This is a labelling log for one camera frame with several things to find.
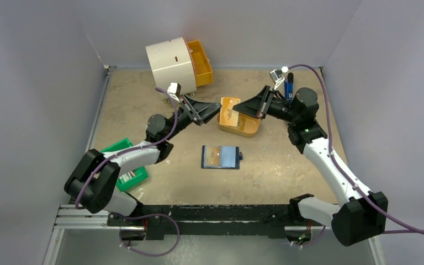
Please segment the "orange oval tray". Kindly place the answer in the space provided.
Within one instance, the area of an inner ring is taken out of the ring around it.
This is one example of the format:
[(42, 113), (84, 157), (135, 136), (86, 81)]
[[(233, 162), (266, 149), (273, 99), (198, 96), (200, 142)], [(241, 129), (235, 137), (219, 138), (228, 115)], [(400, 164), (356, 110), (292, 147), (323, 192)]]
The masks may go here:
[(243, 137), (254, 137), (259, 129), (260, 120), (251, 116), (238, 113), (237, 126), (225, 126), (219, 124), (220, 116), (216, 117), (217, 126), (220, 130), (240, 135)]

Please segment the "gold VIP card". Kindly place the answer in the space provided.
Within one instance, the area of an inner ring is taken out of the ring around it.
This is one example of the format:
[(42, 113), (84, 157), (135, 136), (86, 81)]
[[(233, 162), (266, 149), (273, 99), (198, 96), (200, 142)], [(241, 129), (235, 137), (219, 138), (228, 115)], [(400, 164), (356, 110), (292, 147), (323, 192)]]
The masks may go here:
[(219, 167), (221, 162), (220, 152), (220, 146), (206, 146), (204, 149), (204, 166)]

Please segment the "blue leather card holder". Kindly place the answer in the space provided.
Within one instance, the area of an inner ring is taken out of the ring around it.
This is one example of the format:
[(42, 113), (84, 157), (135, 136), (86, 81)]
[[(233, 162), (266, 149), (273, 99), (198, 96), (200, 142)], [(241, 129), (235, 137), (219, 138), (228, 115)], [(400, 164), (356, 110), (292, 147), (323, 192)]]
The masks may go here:
[(219, 167), (205, 167), (204, 166), (204, 149), (206, 145), (202, 146), (202, 160), (201, 168), (210, 169), (240, 169), (240, 162), (243, 160), (243, 154), (238, 146), (220, 146), (220, 166)]

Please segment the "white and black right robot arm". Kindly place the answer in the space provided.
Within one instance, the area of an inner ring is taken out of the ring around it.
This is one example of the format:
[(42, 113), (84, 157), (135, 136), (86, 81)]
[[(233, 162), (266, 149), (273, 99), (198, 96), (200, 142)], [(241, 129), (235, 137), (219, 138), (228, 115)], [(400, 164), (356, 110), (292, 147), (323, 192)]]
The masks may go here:
[(317, 100), (317, 93), (310, 88), (298, 89), (289, 102), (265, 86), (233, 110), (257, 119), (270, 115), (288, 123), (290, 142), (321, 173), (338, 201), (327, 203), (311, 194), (292, 198), (289, 220), (296, 225), (307, 219), (316, 221), (331, 228), (339, 243), (350, 246), (384, 233), (386, 217), (376, 207), (387, 210), (388, 199), (383, 192), (372, 192), (343, 163), (316, 120)]

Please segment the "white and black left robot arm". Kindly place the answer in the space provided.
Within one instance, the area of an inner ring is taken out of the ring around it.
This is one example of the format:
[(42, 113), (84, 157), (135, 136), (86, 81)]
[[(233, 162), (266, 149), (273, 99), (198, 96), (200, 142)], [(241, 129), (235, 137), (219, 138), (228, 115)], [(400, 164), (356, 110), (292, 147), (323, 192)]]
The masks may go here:
[(116, 183), (119, 176), (165, 160), (174, 145), (169, 140), (190, 124), (201, 126), (220, 112), (219, 102), (203, 102), (185, 96), (173, 103), (174, 112), (167, 118), (161, 114), (149, 117), (146, 138), (139, 144), (112, 152), (88, 150), (64, 185), (64, 191), (75, 199), (76, 208), (95, 214), (102, 210), (121, 215), (130, 226), (142, 220), (139, 201), (121, 192)]

